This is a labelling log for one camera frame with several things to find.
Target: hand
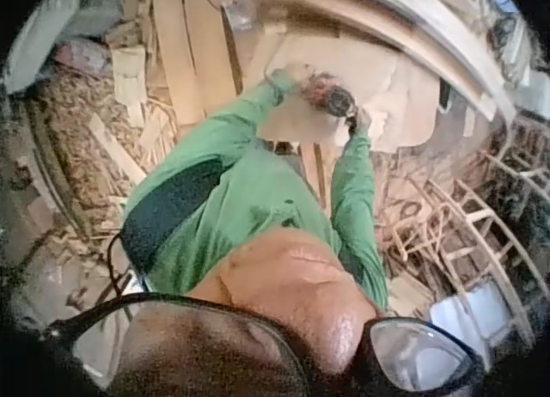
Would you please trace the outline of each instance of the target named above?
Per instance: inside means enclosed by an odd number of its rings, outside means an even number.
[[[356,134],[357,132],[363,132],[368,135],[371,122],[372,118],[367,110],[364,107],[359,107],[357,110],[355,123],[350,125],[350,136]]]
[[[284,67],[284,72],[296,83],[306,85],[315,74],[315,68],[310,64],[291,62]]]

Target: black cable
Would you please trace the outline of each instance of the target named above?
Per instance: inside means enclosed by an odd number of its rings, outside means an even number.
[[[122,296],[122,291],[119,287],[119,281],[122,279],[122,276],[119,276],[116,278],[114,276],[114,267],[113,267],[113,256],[111,255],[111,252],[113,251],[114,243],[120,239],[120,233],[115,235],[111,242],[109,242],[109,245],[107,246],[107,268],[109,270],[109,278],[111,279],[111,285],[113,286],[114,292],[117,297]]]

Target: black eyeglass frame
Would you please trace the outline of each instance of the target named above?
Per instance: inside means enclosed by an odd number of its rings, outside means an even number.
[[[445,382],[438,388],[425,391],[407,391],[395,386],[383,371],[382,365],[378,361],[375,353],[375,346],[372,341],[371,331],[378,324],[384,321],[399,321],[399,322],[411,322],[414,324],[422,325],[430,330],[441,334],[453,343],[458,345],[462,351],[470,358],[471,363],[468,369],[462,373],[459,377]],[[482,380],[485,369],[483,360],[471,347],[464,344],[454,335],[447,333],[445,330],[431,324],[427,321],[418,320],[416,318],[409,317],[388,317],[381,318],[379,320],[367,321],[364,326],[363,335],[357,348],[357,353],[353,362],[353,377],[362,390],[376,390],[377,395],[392,395],[392,396],[411,396],[411,395],[423,395],[426,397],[437,397],[442,395],[449,395],[456,390],[465,387],[475,387]]]
[[[216,311],[221,314],[240,318],[245,322],[252,322],[259,325],[263,329],[267,330],[267,332],[269,332],[269,334],[271,334],[278,341],[279,345],[284,347],[284,351],[291,358],[291,363],[293,365],[292,369],[294,369],[296,373],[299,373],[302,380],[303,389],[307,390],[307,394],[310,395],[312,382],[315,381],[313,378],[315,376],[313,376],[313,373],[310,372],[308,365],[303,361],[303,359],[299,357],[300,353],[296,352],[296,350],[290,345],[293,344],[293,341],[287,334],[287,329],[284,326],[278,324],[276,321],[266,318],[263,315],[242,311],[222,304],[199,300],[196,298],[162,294],[158,292],[128,294],[101,303],[92,309],[84,311],[83,313],[67,320],[54,321],[42,333],[41,340],[50,345],[60,347],[67,352],[72,352],[72,349],[78,339],[80,339],[83,334],[85,334],[99,321],[123,308],[148,302],[163,302],[166,304],[179,305],[195,309]],[[447,339],[450,339],[456,343],[470,357],[472,363],[462,376],[452,380],[451,382],[446,382],[440,388],[422,392],[406,391],[398,388],[386,377],[383,372],[382,366],[380,365],[374,352],[374,345],[372,343],[371,330],[376,325],[384,321],[404,321],[424,325],[425,327],[430,328],[430,330],[440,333]],[[356,356],[353,360],[351,374],[354,378],[354,382],[360,388],[360,391],[356,390],[359,395],[388,394],[395,396],[425,395],[428,397],[435,397],[447,395],[465,386],[473,386],[477,384],[482,378],[484,370],[481,357],[478,356],[474,350],[441,328],[436,327],[429,322],[414,318],[388,317],[371,320],[365,323],[363,335],[359,342]]]

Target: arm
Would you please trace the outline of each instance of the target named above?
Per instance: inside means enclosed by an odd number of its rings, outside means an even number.
[[[331,185],[332,222],[342,240],[340,260],[354,274],[364,293],[381,309],[388,306],[382,260],[376,251],[374,177],[370,140],[363,130],[354,134],[334,168]]]
[[[260,83],[213,113],[190,131],[136,187],[125,212],[130,212],[145,195],[186,168],[213,158],[219,158],[224,167],[235,164],[256,140],[257,129],[267,120],[269,112],[296,85],[295,80],[288,71],[279,71],[271,82]]]

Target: green long-sleeve shirt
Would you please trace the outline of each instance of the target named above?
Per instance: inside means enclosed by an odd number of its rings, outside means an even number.
[[[288,93],[292,81],[279,73],[191,131],[132,193],[129,212],[149,192],[183,169],[217,157],[229,168],[210,197],[162,244],[145,277],[154,290],[185,294],[229,251],[281,225],[307,231],[336,255],[357,261],[366,296],[386,308],[388,292],[376,251],[370,141],[356,134],[333,173],[332,219],[322,213],[304,180],[256,137],[258,126]]]

